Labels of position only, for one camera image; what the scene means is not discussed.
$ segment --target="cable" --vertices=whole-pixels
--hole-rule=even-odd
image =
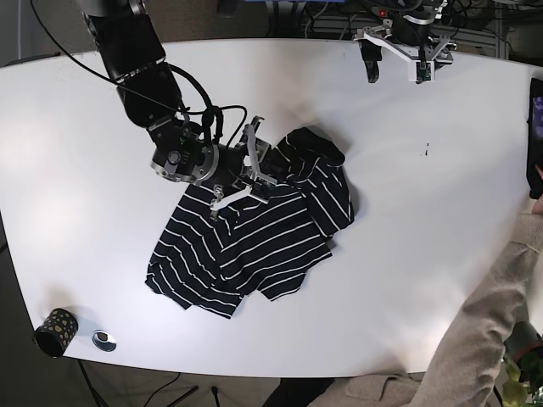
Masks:
[[[185,78],[192,86],[194,86],[194,89],[196,89],[198,91],[198,93],[200,94],[200,96],[202,97],[202,99],[204,100],[204,103],[205,103],[205,107],[206,108],[211,108],[213,107],[213,103],[211,102],[211,98],[210,98],[210,95],[207,94],[207,92],[205,91],[204,87],[202,85],[200,85],[200,83],[198,81],[196,81],[196,79],[194,78],[194,76],[190,75],[186,70],[182,70],[181,68],[179,68],[178,66],[175,66],[175,65],[172,65],[172,64],[168,64],[171,68],[171,71],[175,74],[178,74],[180,76],[182,76],[183,78]]]
[[[343,37],[345,35],[345,32],[347,32],[347,29],[349,29],[349,32],[350,32],[350,23],[352,23],[357,16],[358,14],[353,14],[350,18],[347,18],[347,25],[345,26],[343,31],[341,31],[341,35],[339,36],[340,41],[343,40]]]
[[[321,11],[319,11],[317,14],[315,14],[315,16],[313,16],[313,24],[315,24],[316,19],[318,19],[322,15],[322,13],[324,13],[326,11],[328,5],[329,5],[329,3],[324,3],[324,7],[321,9]],[[304,30],[305,39],[307,39],[307,29],[309,28],[310,22],[311,21],[308,21],[307,23],[305,23],[305,30]]]
[[[147,404],[149,404],[149,402],[151,401],[151,399],[154,397],[154,395],[155,395],[156,393],[158,393],[158,392],[159,392],[160,390],[162,390],[163,388],[166,388],[166,387],[170,386],[170,385],[171,385],[175,380],[177,380],[179,377],[181,377],[181,373],[177,373],[177,376],[176,376],[175,379],[173,379],[171,382],[167,382],[164,386],[159,387],[157,390],[155,390],[155,391],[153,392],[153,394],[151,394],[151,395],[149,396],[149,398],[147,399],[147,402],[143,405],[143,407],[147,407]]]
[[[112,85],[115,85],[117,87],[119,87],[120,89],[123,89],[127,92],[130,92],[130,93],[133,93],[134,95],[137,95],[139,96],[140,98],[144,98],[144,99],[147,99],[149,100],[149,102],[153,102],[153,103],[156,103],[160,106],[162,106],[163,108],[166,108],[166,109],[169,109],[169,110],[172,110],[174,112],[181,112],[181,113],[184,113],[184,114],[191,114],[190,112],[184,112],[182,111],[180,108],[172,108],[171,106],[168,106],[166,104],[163,104],[162,102],[159,102],[158,100],[155,100],[155,99],[152,99],[152,98],[149,98],[145,95],[142,95],[142,93],[140,92],[136,92],[136,91],[133,91],[130,87],[127,87],[127,86],[124,86],[122,84],[120,84],[119,82],[116,82],[116,81],[113,81],[112,79],[108,78],[107,76],[104,76],[102,74],[99,74],[98,72],[96,72],[95,70],[92,70],[90,69],[89,67],[87,67],[86,65],[82,64],[81,62],[79,62],[77,59],[75,59],[68,51],[66,51],[64,49],[64,47],[62,45],[60,45],[60,43],[54,38],[53,34],[51,34],[51,32],[49,32],[48,28],[43,24],[42,22],[42,19],[40,18],[37,10],[36,10],[36,7],[34,6],[34,0],[31,0],[31,7],[32,7],[32,12],[34,13],[34,15],[36,16],[36,20],[38,22],[38,24],[43,28],[43,30],[45,31],[45,33],[48,35],[49,39],[54,43],[54,45],[57,46],[57,48],[62,51],[62,53],[64,53],[72,62],[74,62],[75,64],[79,65],[81,68],[83,68],[84,70],[86,70],[87,72],[89,72],[90,74],[93,74],[95,75],[96,77],[102,79],[103,81],[106,81],[106,82],[109,82],[110,84]]]
[[[94,399],[94,402],[96,403],[97,407],[109,407],[108,404],[104,401],[104,399],[102,399],[102,397],[98,394],[96,389],[92,386],[91,380],[88,378],[87,371],[85,370],[85,366],[83,366],[83,362],[81,362],[81,359],[77,360],[77,364],[79,365],[79,368],[81,369],[81,373],[83,374],[83,377],[85,378],[87,387],[89,391],[91,392],[92,398]]]
[[[234,137],[238,134],[239,130],[241,129],[241,127],[244,125],[245,121],[247,120],[247,109],[244,107],[244,106],[241,106],[241,105],[232,105],[232,106],[225,106],[224,108],[221,108],[221,110],[230,110],[230,109],[240,109],[240,110],[243,110],[244,112],[244,117],[242,118],[241,122],[239,123],[239,126],[238,128],[236,129],[236,131],[232,134],[232,136],[230,137],[230,139],[228,140],[227,142],[227,148],[230,147],[230,144],[232,144],[232,141],[234,139]]]
[[[505,39],[505,38],[502,37],[502,36],[498,36],[498,35],[496,34],[496,32],[493,31],[493,30],[491,30],[490,28],[484,28],[483,31],[491,32],[492,34],[494,34],[494,36],[495,36],[497,39],[499,39],[500,41],[506,43],[506,44],[509,46],[509,52],[512,53],[512,45],[511,45],[511,43],[510,43],[507,39]]]
[[[307,16],[309,17],[309,23],[310,23],[310,27],[311,27],[311,32],[314,33],[315,30],[313,29],[313,26],[315,25],[315,19],[313,19],[313,15],[311,14],[311,12],[309,11],[309,7],[307,7],[308,5],[306,4],[305,7],[304,7],[304,13],[307,14]]]

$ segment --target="wire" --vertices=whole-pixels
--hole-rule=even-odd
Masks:
[[[312,15],[311,12],[309,11],[309,7],[307,7],[307,5],[305,5],[305,7],[304,7],[304,12],[305,12],[305,13],[307,14],[307,16],[309,17],[311,32],[314,33],[315,30],[313,29],[313,27],[314,27],[314,25],[315,25],[315,19],[313,19],[313,15]]]
[[[323,12],[326,7],[327,7],[328,3],[325,4],[324,8],[321,10],[321,12]],[[62,51],[62,53],[64,53],[72,62],[74,62],[75,64],[77,64],[78,66],[80,66],[81,68],[83,68],[85,71],[89,72],[90,74],[93,74],[95,75],[96,77],[102,79],[103,81],[106,81],[112,85],[115,85],[117,87],[119,87],[120,89],[123,89],[127,92],[130,92],[130,93],[133,93],[137,96],[139,96],[140,98],[144,98],[144,99],[147,99],[149,100],[149,102],[153,102],[153,103],[156,103],[158,104],[159,106],[162,106],[166,109],[169,109],[171,111],[174,111],[174,112],[179,112],[179,113],[182,113],[182,114],[189,114],[189,115],[202,115],[203,118],[202,118],[202,125],[204,127],[204,134],[205,134],[205,137],[207,139],[207,143],[211,143],[211,136],[210,136],[210,127],[211,125],[213,124],[213,116],[215,116],[217,118],[217,126],[216,126],[216,139],[220,139],[221,136],[222,136],[222,110],[228,110],[228,109],[241,109],[244,111],[244,119],[243,121],[239,124],[237,130],[234,132],[234,134],[232,135],[232,137],[230,138],[230,141],[227,145],[230,144],[230,142],[233,140],[233,138],[236,136],[236,134],[238,134],[239,130],[241,129],[241,127],[244,125],[244,122],[247,120],[247,109],[244,107],[244,106],[239,106],[239,105],[234,105],[234,106],[226,106],[224,108],[218,108],[216,106],[213,105],[213,103],[211,102],[211,98],[210,98],[210,95],[205,91],[204,87],[202,85],[200,85],[200,83],[192,76],[190,75],[187,71],[185,70],[182,70],[181,68],[179,68],[178,66],[175,66],[175,65],[172,65],[172,64],[169,64],[172,72],[174,72],[175,74],[178,74],[180,76],[182,76],[183,78],[185,78],[192,86],[194,86],[194,88],[196,89],[196,91],[199,93],[199,95],[202,97],[202,99],[204,100],[204,103],[205,103],[205,107],[206,107],[206,110],[205,111],[202,111],[202,112],[191,112],[189,109],[181,109],[181,108],[172,108],[171,106],[168,106],[166,104],[163,104],[162,102],[159,102],[155,99],[152,99],[152,98],[149,98],[145,95],[143,95],[142,93],[139,93],[139,92],[136,92],[136,91],[133,91],[131,88],[127,87],[127,86],[124,86],[122,84],[120,84],[119,82],[117,81],[113,81],[112,79],[108,78],[107,76],[104,76],[102,74],[99,74],[98,72],[96,72],[95,70],[92,70],[91,68],[87,67],[86,65],[84,65],[83,63],[81,63],[80,61],[78,61],[76,58],[74,58],[68,51],[66,51],[66,49],[60,45],[60,43],[55,39],[55,37],[53,36],[53,34],[51,34],[51,32],[49,31],[49,29],[43,24],[43,21],[42,19],[40,18],[40,15],[39,13],[37,12],[36,10],[36,7],[34,5],[34,0],[31,0],[31,8],[32,8],[32,12],[34,13],[34,15],[36,16],[36,20],[38,22],[38,24],[43,28],[43,30],[45,31],[45,33],[48,35],[48,37],[51,39],[51,41],[57,46],[57,48]]]
[[[127,87],[127,86],[124,86],[122,84],[120,84],[119,82],[116,82],[116,81],[113,81],[112,79],[108,78],[107,76],[104,76],[102,74],[99,74],[98,72],[96,72],[95,70],[92,70],[90,69],[88,66],[82,64],[81,62],[79,62],[77,59],[75,59],[68,51],[66,51],[64,49],[64,47],[62,45],[60,45],[60,43],[54,38],[53,34],[51,34],[51,32],[48,30],[48,28],[43,24],[42,22],[42,19],[40,18],[37,10],[36,10],[36,7],[34,6],[34,0],[31,0],[31,7],[32,7],[32,12],[34,13],[34,15],[36,16],[36,20],[38,22],[38,24],[43,28],[43,30],[45,31],[45,33],[48,35],[49,39],[54,43],[54,45],[57,46],[57,48],[62,51],[62,53],[64,53],[72,62],[74,62],[75,64],[79,65],[81,68],[83,68],[84,70],[86,70],[87,72],[89,72],[90,74],[93,74],[95,75],[96,77],[102,79],[103,81],[106,81],[106,82],[109,82],[110,84],[112,85],[115,85],[117,87],[119,87],[120,89],[123,89],[127,92],[130,92],[130,93],[133,93],[134,95],[137,95],[139,96],[140,98],[144,98],[144,99],[147,99],[149,100],[149,102],[153,102],[153,103],[156,103],[160,106],[162,106],[163,108],[167,108],[169,110],[172,110],[174,112],[181,112],[181,113],[184,113],[184,114],[191,114],[190,112],[184,112],[182,111],[180,108],[172,108],[171,106],[168,106],[166,104],[163,104],[162,102],[159,102],[158,100],[155,100],[155,99],[152,99],[152,98],[149,98],[145,95],[142,95],[142,93],[140,92],[136,92],[136,91],[133,91],[130,87]]]
[[[345,26],[343,31],[341,31],[341,35],[339,36],[339,40],[343,40],[343,37],[345,35],[345,32],[347,32],[347,29],[349,29],[349,32],[350,32],[350,23],[352,23],[357,16],[358,16],[358,14],[353,14],[350,18],[347,18],[347,25]]]
[[[490,28],[484,28],[483,31],[491,32],[492,34],[494,34],[494,36],[495,36],[497,39],[499,39],[500,41],[506,43],[506,44],[509,46],[509,52],[512,53],[512,45],[511,45],[511,43],[510,43],[506,38],[504,38],[503,36],[498,36],[498,35],[496,34],[496,32],[493,31],[493,30],[491,30]]]
[[[192,86],[194,86],[194,89],[196,89],[198,91],[198,93],[200,94],[200,96],[202,97],[202,99],[204,100],[204,103],[205,103],[205,107],[206,108],[211,108],[213,107],[213,103],[211,102],[211,98],[210,98],[210,95],[207,94],[207,92],[205,91],[204,87],[202,85],[200,85],[200,83],[198,81],[196,81],[196,79],[194,78],[194,76],[190,75],[186,70],[182,70],[181,68],[179,68],[178,66],[175,66],[175,65],[172,65],[172,64],[169,64],[170,68],[171,68],[171,71],[175,74],[178,74],[180,76],[182,76],[183,78],[185,78]]]
[[[319,11],[317,14],[315,14],[313,16],[313,24],[315,24],[315,21],[316,19],[318,19],[322,13],[324,13],[328,7],[329,3],[324,3],[324,7],[321,9],[321,11]],[[305,30],[304,30],[304,37],[305,39],[307,39],[307,29],[309,28],[309,25],[310,25],[311,21],[308,21],[307,23],[305,23]]]
[[[77,360],[77,364],[79,365],[79,368],[81,369],[81,373],[83,374],[83,377],[85,378],[85,383],[87,384],[87,387],[89,391],[91,392],[92,398],[94,399],[94,402],[96,403],[97,407],[109,407],[108,404],[102,399],[102,396],[98,394],[96,389],[92,386],[91,380],[88,378],[87,371],[85,370],[85,366],[83,366],[83,362],[81,362],[81,359]]]
[[[241,106],[241,105],[232,105],[232,106],[225,106],[224,108],[221,108],[221,110],[230,110],[230,109],[241,109],[243,110],[244,112],[244,117],[242,118],[241,122],[239,123],[239,126],[238,128],[236,129],[236,131],[232,134],[232,136],[230,137],[230,139],[228,140],[227,142],[227,148],[230,147],[230,144],[232,144],[232,141],[234,139],[234,137],[239,133],[239,130],[241,129],[241,127],[244,125],[245,121],[247,120],[247,109],[244,107],[244,106]]]
[[[181,377],[181,373],[177,373],[177,376],[176,376],[175,379],[173,379],[171,382],[167,382],[164,386],[159,387],[157,390],[155,390],[155,391],[153,392],[153,394],[151,394],[151,395],[149,396],[149,398],[147,399],[147,402],[143,405],[143,407],[147,407],[147,404],[149,404],[149,402],[151,401],[151,399],[154,397],[154,395],[155,395],[156,393],[158,393],[158,392],[159,392],[160,390],[162,390],[163,388],[166,388],[166,387],[170,386],[170,385],[171,385],[175,380],[177,380],[179,377]]]

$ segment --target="beige sleeve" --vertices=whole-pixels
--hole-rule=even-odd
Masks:
[[[542,248],[543,216],[520,215],[511,242],[443,336],[409,407],[484,406]]]

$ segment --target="patterned cup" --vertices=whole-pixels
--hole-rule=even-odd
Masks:
[[[52,358],[59,358],[77,333],[76,318],[62,308],[51,311],[35,331],[32,339],[34,343]]]

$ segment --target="black and white striped shirt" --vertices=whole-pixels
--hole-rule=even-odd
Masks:
[[[326,241],[354,220],[344,155],[306,128],[271,154],[280,183],[267,204],[246,198],[212,220],[212,186],[187,188],[149,262],[146,283],[155,293],[230,318],[254,290],[271,301],[295,293],[332,255]]]

